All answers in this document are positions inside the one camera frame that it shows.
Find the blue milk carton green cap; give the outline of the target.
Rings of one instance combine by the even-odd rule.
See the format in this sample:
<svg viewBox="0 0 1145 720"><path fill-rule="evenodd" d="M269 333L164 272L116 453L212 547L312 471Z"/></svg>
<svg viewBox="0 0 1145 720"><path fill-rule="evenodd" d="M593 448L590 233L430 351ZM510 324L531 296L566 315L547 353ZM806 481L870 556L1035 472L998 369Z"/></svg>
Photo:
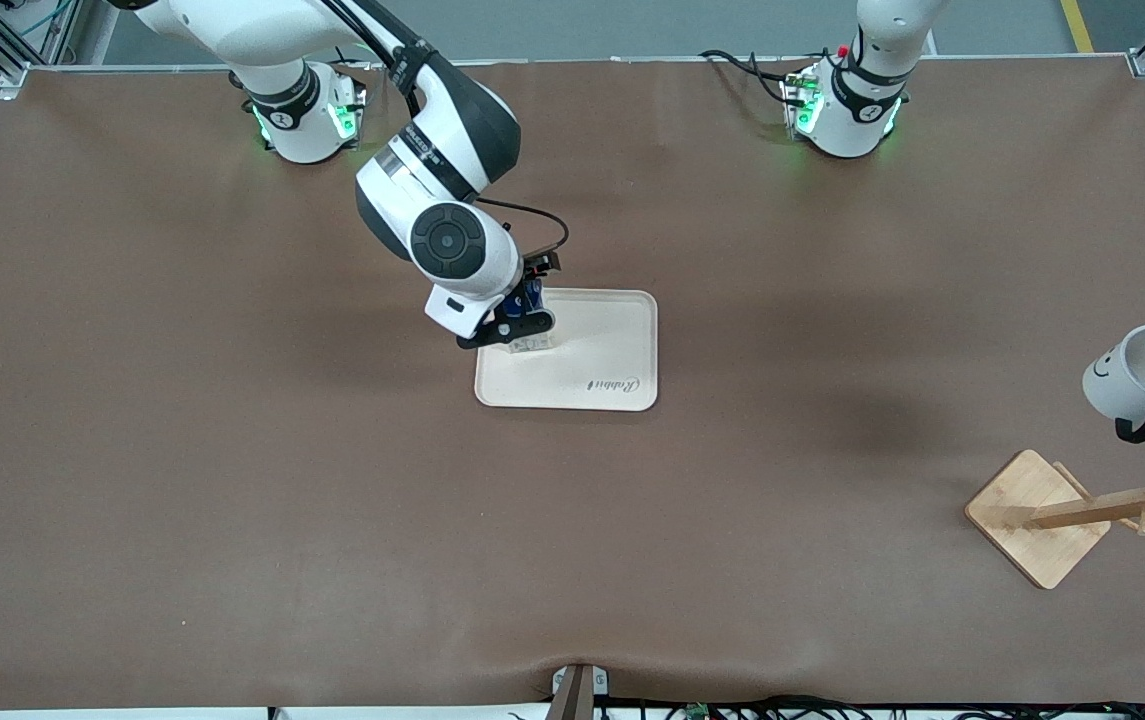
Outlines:
<svg viewBox="0 0 1145 720"><path fill-rule="evenodd" d="M500 307L503 307L505 314L511 316L518 316L543 309L548 310L548 307L546 307L544 301L543 279L527 278L521 280L520 284L518 284L518 286L510 293L507 299L503 301ZM546 333L536 334L536 337L528 337L526 340L505 345L505 351L508 354L531 354L548 350L548 348L552 348L554 345L554 340L552 338L553 329L550 329Z"/></svg>

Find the cream tray with Rabbit print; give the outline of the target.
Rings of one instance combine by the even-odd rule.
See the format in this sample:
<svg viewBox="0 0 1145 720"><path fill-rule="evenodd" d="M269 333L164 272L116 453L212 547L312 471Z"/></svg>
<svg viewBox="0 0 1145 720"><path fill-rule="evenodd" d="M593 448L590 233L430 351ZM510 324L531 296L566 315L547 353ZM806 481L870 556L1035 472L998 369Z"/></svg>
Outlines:
<svg viewBox="0 0 1145 720"><path fill-rule="evenodd" d="M641 290L550 288L552 331L480 348L473 391L489 408L642 413L658 397L658 307Z"/></svg>

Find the white mug with black handle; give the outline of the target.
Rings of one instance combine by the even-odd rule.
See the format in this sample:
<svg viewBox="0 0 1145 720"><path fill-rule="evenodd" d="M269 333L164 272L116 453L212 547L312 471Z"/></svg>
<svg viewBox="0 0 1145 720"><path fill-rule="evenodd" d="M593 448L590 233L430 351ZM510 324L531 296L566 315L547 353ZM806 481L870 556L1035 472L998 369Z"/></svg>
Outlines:
<svg viewBox="0 0 1145 720"><path fill-rule="evenodd" d="M1130 445L1145 443L1145 325L1131 329L1087 366L1081 391L1088 404Z"/></svg>

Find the wooden mug rack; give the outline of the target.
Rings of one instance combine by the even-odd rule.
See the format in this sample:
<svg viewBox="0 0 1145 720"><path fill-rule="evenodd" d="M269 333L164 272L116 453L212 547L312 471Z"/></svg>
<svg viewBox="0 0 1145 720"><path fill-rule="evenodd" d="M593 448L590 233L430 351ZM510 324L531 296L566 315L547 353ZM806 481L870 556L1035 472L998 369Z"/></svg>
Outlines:
<svg viewBox="0 0 1145 720"><path fill-rule="evenodd" d="M1063 462L1024 450L964 515L1034 587L1052 591L1113 528L1145 539L1145 486L1093 494Z"/></svg>

